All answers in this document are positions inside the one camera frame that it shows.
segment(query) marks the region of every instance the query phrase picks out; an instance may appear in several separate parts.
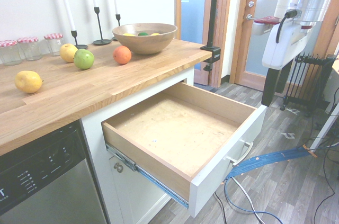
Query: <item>cabinet knob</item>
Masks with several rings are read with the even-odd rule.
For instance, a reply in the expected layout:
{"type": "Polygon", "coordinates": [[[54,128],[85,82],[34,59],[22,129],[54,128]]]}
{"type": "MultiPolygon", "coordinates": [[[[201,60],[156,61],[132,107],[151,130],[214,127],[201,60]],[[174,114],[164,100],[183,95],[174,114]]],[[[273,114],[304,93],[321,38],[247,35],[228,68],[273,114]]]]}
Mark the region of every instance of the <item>cabinet knob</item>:
{"type": "Polygon", "coordinates": [[[119,162],[117,162],[115,165],[114,165],[114,169],[116,169],[118,171],[118,173],[122,173],[123,171],[123,166],[120,165],[119,162]]]}

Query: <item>metal drawer rail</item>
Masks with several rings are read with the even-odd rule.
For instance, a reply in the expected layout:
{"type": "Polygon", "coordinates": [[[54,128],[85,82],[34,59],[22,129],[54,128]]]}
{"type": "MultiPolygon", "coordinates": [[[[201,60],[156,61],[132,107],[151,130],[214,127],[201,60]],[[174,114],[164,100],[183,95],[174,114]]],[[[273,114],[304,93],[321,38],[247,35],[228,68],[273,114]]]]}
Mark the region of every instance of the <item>metal drawer rail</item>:
{"type": "Polygon", "coordinates": [[[158,188],[160,188],[162,191],[167,193],[172,199],[174,199],[176,202],[181,204],[182,206],[188,208],[189,203],[186,199],[182,198],[180,195],[175,193],[173,190],[171,190],[169,187],[167,187],[165,184],[163,184],[158,179],[154,178],[152,175],[150,175],[146,170],[144,170],[142,167],[138,166],[133,160],[131,160],[129,157],[127,157],[125,154],[117,150],[115,147],[110,146],[106,144],[107,150],[110,151],[112,154],[114,154],[118,159],[120,159],[126,166],[128,166],[132,171],[137,171],[142,176],[144,176],[146,179],[148,179],[150,182],[155,184],[158,188]]]}

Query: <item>dishwasher control panel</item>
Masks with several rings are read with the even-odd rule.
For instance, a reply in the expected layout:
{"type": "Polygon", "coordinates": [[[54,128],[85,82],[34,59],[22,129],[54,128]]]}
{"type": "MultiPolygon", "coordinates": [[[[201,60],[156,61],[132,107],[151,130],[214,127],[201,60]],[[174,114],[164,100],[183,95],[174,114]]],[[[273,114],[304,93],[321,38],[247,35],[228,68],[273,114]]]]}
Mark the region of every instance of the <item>dishwasher control panel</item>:
{"type": "Polygon", "coordinates": [[[72,124],[0,156],[0,216],[85,159],[72,124]]]}

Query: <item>lemon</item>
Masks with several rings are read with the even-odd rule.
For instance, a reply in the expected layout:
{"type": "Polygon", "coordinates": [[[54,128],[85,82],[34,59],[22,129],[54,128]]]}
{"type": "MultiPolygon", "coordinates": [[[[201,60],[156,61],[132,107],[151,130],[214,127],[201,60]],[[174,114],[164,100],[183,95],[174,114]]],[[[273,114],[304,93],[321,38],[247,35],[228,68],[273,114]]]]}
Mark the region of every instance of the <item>lemon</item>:
{"type": "Polygon", "coordinates": [[[38,73],[34,71],[24,70],[16,74],[15,86],[25,93],[35,93],[40,89],[42,79],[38,73]]]}

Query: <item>jar lid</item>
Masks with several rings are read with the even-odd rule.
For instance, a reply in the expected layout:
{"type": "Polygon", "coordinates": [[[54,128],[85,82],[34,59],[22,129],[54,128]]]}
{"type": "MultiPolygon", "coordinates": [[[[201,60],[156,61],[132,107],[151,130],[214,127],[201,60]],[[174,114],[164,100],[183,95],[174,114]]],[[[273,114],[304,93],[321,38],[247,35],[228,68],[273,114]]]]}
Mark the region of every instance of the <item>jar lid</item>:
{"type": "Polygon", "coordinates": [[[25,37],[25,38],[20,38],[17,41],[19,43],[29,43],[29,42],[36,42],[38,41],[38,37],[25,37]]]}
{"type": "Polygon", "coordinates": [[[17,42],[15,40],[1,40],[0,41],[0,47],[10,47],[16,45],[17,42]]]}
{"type": "Polygon", "coordinates": [[[51,33],[51,34],[47,34],[44,36],[45,40],[54,40],[54,39],[60,39],[62,38],[63,35],[61,33],[51,33]]]}

